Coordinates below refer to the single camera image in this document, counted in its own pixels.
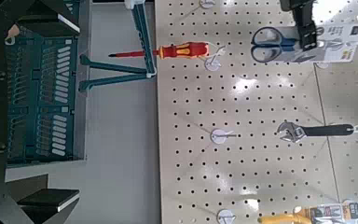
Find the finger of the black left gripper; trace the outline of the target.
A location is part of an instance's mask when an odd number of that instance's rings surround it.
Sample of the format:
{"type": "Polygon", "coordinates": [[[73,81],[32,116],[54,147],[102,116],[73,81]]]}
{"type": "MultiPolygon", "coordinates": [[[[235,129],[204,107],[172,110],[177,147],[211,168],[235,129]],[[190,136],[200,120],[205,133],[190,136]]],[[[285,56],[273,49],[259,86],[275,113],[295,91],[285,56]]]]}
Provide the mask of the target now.
{"type": "Polygon", "coordinates": [[[317,47],[317,31],[312,19],[314,0],[280,0],[282,11],[293,13],[299,34],[299,45],[303,51],[317,47]]]}

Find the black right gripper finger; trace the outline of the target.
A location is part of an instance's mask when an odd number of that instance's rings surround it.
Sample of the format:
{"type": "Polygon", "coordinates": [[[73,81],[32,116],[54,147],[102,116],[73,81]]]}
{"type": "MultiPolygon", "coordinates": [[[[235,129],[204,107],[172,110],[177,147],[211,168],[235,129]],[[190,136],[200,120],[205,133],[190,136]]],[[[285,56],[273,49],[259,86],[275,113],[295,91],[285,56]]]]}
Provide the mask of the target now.
{"type": "Polygon", "coordinates": [[[48,175],[3,179],[0,224],[64,224],[80,200],[79,189],[48,186],[48,175]]]}
{"type": "Polygon", "coordinates": [[[4,38],[20,33],[20,28],[43,37],[80,35],[81,29],[63,0],[0,0],[0,12],[7,19],[4,38]]]}

